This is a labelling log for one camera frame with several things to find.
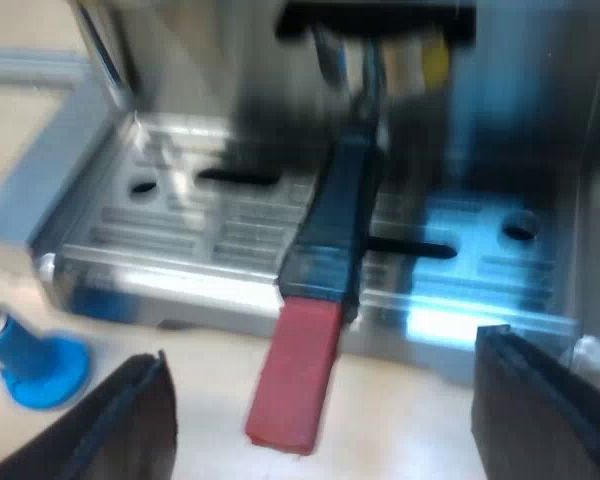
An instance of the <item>stainless steel panel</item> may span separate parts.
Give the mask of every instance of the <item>stainless steel panel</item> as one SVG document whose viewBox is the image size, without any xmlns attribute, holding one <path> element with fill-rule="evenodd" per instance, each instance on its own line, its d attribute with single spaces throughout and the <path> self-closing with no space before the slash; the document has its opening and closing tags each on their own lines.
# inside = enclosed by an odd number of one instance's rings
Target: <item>stainless steel panel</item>
<svg viewBox="0 0 600 480">
<path fill-rule="evenodd" d="M 439 132 L 428 140 L 444 141 L 462 172 L 479 157 L 493 163 L 494 151 L 518 162 L 530 153 L 582 149 L 600 72 L 600 1 L 469 3 L 477 8 L 475 46 L 454 52 L 443 101 L 392 107 L 398 135 L 418 136 L 414 125 Z M 100 34 L 114 51 L 127 52 L 118 63 L 133 66 L 140 110 L 324 131 L 348 111 L 349 96 L 323 79 L 311 35 L 296 43 L 275 38 L 285 4 L 88 3 L 97 23 L 115 17 L 114 32 Z"/>
<path fill-rule="evenodd" d="M 68 232 L 36 242 L 48 246 L 36 250 L 40 275 L 75 313 L 270 335 L 280 261 L 327 146 L 238 135 L 226 120 L 137 116 L 63 201 L 83 205 Z M 438 154 L 392 152 L 372 225 L 386 242 L 365 257 L 342 348 L 464 382 L 479 325 L 511 323 L 554 355 L 568 350 L 573 177 L 533 202 L 440 179 Z"/>
</svg>

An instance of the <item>stainless steel drip tray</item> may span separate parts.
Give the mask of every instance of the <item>stainless steel drip tray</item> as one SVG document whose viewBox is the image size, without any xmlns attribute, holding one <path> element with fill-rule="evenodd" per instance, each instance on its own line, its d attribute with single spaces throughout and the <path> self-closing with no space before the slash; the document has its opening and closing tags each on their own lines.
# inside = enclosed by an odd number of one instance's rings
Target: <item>stainless steel drip tray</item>
<svg viewBox="0 0 600 480">
<path fill-rule="evenodd" d="M 74 313 L 268 336 L 276 274 L 327 151 L 209 120 L 118 122 L 36 238 L 40 277 Z M 571 250 L 558 230 L 571 207 L 457 186 L 418 193 L 417 171 L 390 174 L 378 195 L 342 350 L 470 382 L 478 326 L 509 323 L 553 354 L 568 349 Z"/>
</svg>

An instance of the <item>black plastic part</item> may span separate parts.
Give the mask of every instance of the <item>black plastic part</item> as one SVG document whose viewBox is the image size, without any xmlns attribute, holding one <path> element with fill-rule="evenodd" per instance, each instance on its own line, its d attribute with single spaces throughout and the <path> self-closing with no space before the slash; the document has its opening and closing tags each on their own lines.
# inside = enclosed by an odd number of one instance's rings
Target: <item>black plastic part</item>
<svg viewBox="0 0 600 480">
<path fill-rule="evenodd" d="M 488 478 L 600 479 L 600 390 L 508 326 L 478 329 L 471 417 Z"/>
<path fill-rule="evenodd" d="M 360 262 L 378 188 L 375 127 L 349 127 L 287 250 L 278 285 L 283 297 L 315 298 L 357 307 Z"/>
<path fill-rule="evenodd" d="M 450 47 L 471 45 L 476 36 L 475 6 L 413 5 L 392 2 L 289 2 L 276 25 L 276 37 L 293 40 L 316 25 L 367 39 L 390 38 L 434 26 Z"/>
</svg>

